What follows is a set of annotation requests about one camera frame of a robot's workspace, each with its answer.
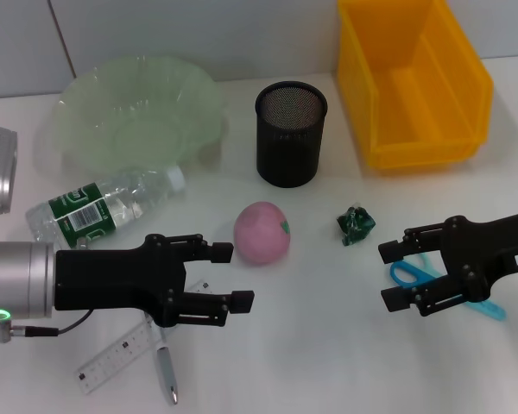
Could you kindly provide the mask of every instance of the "bottle label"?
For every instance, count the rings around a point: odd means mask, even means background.
[[[70,248],[77,246],[80,237],[97,239],[115,230],[115,223],[96,184],[48,201],[54,218]]]

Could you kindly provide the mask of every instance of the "white tabletop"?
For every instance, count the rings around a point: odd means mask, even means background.
[[[176,407],[161,393],[150,354],[89,396],[76,384],[75,369],[137,323],[137,310],[96,311],[58,338],[15,338],[0,345],[0,412],[518,413],[518,274],[492,292],[509,314],[504,323],[463,306],[426,318],[416,309],[390,314],[380,297],[394,284],[379,243],[455,214],[488,221],[518,213],[518,58],[485,64],[496,86],[488,144],[462,165],[397,177],[362,166],[332,76],[298,77],[324,92],[329,110],[319,173],[292,190],[267,184],[255,166],[254,102],[279,79],[222,83],[227,134],[187,169],[186,195],[100,247],[135,247],[153,232],[229,242],[245,206],[273,202],[292,230],[285,260],[249,267],[235,256],[230,265],[187,266],[188,284],[207,278],[215,292],[253,289],[252,312],[229,316],[223,329],[184,326],[170,337]],[[0,99],[0,126],[19,135],[0,241],[30,240],[25,210],[85,184],[34,168],[35,136],[56,99]],[[357,201],[377,225],[344,248],[336,217]],[[33,323],[65,327],[80,315],[55,311]]]

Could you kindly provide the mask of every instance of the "green plastic bowl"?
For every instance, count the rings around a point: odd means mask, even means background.
[[[221,136],[222,97],[201,68],[173,57],[112,60],[75,79],[45,142],[87,170],[161,168]]]

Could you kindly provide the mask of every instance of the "bottle cap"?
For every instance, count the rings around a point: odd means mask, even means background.
[[[169,180],[169,183],[171,183],[171,187],[175,193],[184,191],[186,188],[186,180],[184,179],[184,174],[182,173],[182,170],[180,170],[179,166],[169,167],[165,171],[165,174],[167,175],[167,179]]]

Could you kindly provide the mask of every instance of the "plastic water bottle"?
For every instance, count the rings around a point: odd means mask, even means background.
[[[38,204],[26,218],[38,242],[56,249],[77,247],[134,222],[165,199],[185,188],[182,171],[127,170]]]

